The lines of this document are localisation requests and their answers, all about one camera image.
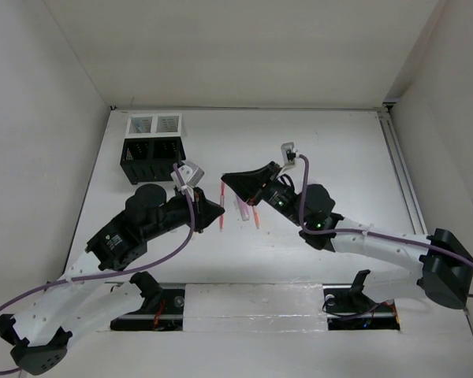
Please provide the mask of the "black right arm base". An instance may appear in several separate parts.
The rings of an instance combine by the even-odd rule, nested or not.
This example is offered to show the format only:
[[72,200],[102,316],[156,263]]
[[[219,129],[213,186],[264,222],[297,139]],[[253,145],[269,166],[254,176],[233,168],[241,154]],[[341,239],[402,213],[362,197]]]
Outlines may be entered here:
[[370,272],[359,271],[351,284],[323,287],[322,311],[329,331],[400,331],[395,302],[374,302],[363,294],[363,284]]

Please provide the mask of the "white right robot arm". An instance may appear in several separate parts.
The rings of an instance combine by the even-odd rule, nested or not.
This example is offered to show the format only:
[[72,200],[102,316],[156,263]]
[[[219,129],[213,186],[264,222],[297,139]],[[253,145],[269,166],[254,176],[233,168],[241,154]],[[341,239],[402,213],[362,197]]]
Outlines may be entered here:
[[295,191],[275,162],[222,175],[222,182],[250,206],[265,202],[300,227],[316,250],[357,254],[394,265],[387,272],[357,272],[348,300],[359,310],[396,298],[426,297],[450,309],[464,309],[470,296],[473,257],[455,235],[438,228],[431,235],[390,235],[335,213],[335,201],[321,184],[303,180]]

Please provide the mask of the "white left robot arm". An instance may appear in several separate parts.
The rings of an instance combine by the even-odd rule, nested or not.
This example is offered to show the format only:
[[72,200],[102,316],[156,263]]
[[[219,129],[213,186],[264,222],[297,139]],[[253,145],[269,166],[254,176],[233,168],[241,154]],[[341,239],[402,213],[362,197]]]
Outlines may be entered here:
[[86,300],[144,255],[148,241],[185,225],[191,233],[201,232],[223,213],[198,187],[172,198],[158,185],[139,187],[124,210],[88,241],[60,285],[45,290],[25,311],[0,316],[0,337],[11,345],[17,367],[33,376],[43,374],[87,334],[121,315],[155,310],[162,288],[145,268],[131,271],[128,281],[107,295]]

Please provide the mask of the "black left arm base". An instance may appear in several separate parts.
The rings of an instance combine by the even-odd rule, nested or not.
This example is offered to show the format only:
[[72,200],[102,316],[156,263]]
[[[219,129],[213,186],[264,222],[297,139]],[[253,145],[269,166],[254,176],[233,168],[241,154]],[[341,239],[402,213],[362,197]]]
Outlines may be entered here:
[[183,330],[186,285],[161,285],[148,272],[137,272],[130,282],[140,289],[141,307],[110,322],[115,332],[180,332]]

